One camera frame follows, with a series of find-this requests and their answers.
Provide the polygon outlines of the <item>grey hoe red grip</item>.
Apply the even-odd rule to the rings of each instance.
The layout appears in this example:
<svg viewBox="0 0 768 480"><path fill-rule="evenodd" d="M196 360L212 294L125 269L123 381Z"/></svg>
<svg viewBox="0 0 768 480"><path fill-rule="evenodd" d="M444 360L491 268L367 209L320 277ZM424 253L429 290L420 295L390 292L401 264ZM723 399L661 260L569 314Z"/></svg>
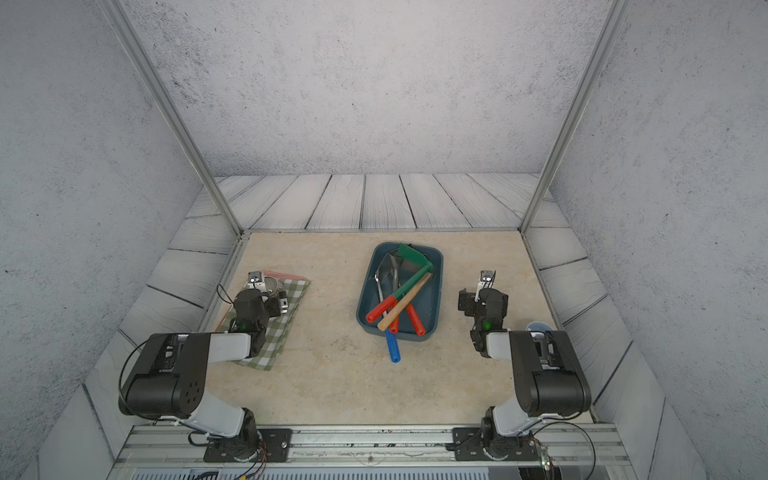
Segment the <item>grey hoe red grip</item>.
<svg viewBox="0 0 768 480"><path fill-rule="evenodd" d="M395 256L395 252L390 252L387 255L387 259L390 261L391 276L392 276L392 301L389 302L388 308L385 310L385 315L388 315L392 308L396 305L397 299L394 297L394 292L399 288L399 260Z"/></svg>
<svg viewBox="0 0 768 480"><path fill-rule="evenodd" d="M422 323L418 313L416 312L416 309L413 306L413 304L408 304L407 305L406 312L407 312L408 317L409 317L409 319L411 321L411 324L413 326L415 334L417 336L419 336L419 337L423 336L426 333L426 329L425 329L425 327L424 327L424 325L423 325L423 323Z"/></svg>

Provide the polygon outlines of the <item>steel hoe with blue grip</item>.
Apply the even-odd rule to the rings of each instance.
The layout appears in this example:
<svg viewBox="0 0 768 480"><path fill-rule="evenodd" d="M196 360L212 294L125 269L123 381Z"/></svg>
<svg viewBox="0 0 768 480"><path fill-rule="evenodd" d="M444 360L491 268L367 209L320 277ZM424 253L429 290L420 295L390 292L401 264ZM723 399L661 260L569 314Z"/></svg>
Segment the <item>steel hoe with blue grip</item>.
<svg viewBox="0 0 768 480"><path fill-rule="evenodd" d="M393 260L393 256L391 253L387 253L382 258L379 266L377 267L375 273L374 273L374 281L376 283L377 287L377 293L378 293L378 300L382 302L385 299L385 296L383 294L382 290L382 283L381 281L389 274L392 273L393 267L396 265L396 262ZM387 330L385 332L385 338L387 341L387 347L388 352L390 355L390 359L393 363L399 363L401 361L400 351L396 339L396 335L392 333L391 331Z"/></svg>

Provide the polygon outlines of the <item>wooden handled hoe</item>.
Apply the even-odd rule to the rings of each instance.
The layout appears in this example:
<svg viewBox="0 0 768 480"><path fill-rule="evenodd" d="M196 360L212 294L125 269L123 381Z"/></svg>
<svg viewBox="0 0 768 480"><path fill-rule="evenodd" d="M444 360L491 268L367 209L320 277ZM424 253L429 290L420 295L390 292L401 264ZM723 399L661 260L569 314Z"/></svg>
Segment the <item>wooden handled hoe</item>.
<svg viewBox="0 0 768 480"><path fill-rule="evenodd" d="M388 327L399 317L401 312L412 302L420 290L431 280L432 273L425 273L421 279L419 279L414 286L398 301L394 304L393 308L384 316L384 318L378 323L377 328L384 332Z"/></svg>

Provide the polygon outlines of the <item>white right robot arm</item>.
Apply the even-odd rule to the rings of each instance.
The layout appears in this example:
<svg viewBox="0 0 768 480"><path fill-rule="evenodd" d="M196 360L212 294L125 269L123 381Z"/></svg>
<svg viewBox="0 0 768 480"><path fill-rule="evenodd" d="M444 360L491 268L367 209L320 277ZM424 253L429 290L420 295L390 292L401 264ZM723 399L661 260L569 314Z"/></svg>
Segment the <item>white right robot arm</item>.
<svg viewBox="0 0 768 480"><path fill-rule="evenodd" d="M588 411L591 389L568 334L563 330L503 327L509 297L494 289L462 289L458 310L471 317L473 347L481 356L508 360L515 396L490 407L481 420L479 444L503 459L547 420L569 420Z"/></svg>

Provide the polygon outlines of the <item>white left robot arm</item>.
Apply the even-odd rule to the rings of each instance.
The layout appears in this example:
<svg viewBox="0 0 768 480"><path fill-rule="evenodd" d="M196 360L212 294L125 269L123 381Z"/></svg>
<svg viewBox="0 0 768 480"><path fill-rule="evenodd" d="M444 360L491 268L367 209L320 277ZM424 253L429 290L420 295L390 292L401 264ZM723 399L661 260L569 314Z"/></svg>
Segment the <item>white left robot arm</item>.
<svg viewBox="0 0 768 480"><path fill-rule="evenodd" d="M254 414L206 390L208 366L249 360L266 342L269 320L287 311L287 294L246 288L231 300L229 329L209 333L153 334L130 372L118 379L118 407L126 416L174 420L206 436L213 459L264 461L266 445Z"/></svg>

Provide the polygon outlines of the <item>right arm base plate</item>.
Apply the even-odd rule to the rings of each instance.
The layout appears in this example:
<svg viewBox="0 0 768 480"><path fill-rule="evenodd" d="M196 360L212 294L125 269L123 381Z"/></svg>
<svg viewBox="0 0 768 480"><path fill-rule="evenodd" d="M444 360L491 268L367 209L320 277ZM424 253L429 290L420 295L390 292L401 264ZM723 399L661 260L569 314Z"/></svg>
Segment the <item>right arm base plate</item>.
<svg viewBox="0 0 768 480"><path fill-rule="evenodd" d="M533 462L540 459L537 448L526 439L504 437L480 428L453 428L452 440L445 448L457 461Z"/></svg>

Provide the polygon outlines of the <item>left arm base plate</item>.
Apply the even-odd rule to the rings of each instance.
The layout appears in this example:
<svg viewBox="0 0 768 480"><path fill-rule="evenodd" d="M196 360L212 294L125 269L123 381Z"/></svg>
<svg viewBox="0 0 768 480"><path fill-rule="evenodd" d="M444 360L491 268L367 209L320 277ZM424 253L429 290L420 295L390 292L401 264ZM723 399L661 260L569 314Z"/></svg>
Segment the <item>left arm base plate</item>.
<svg viewBox="0 0 768 480"><path fill-rule="evenodd" d="M249 438L238 436L210 440L203 455L204 463L284 463L288 460L293 430L260 428Z"/></svg>

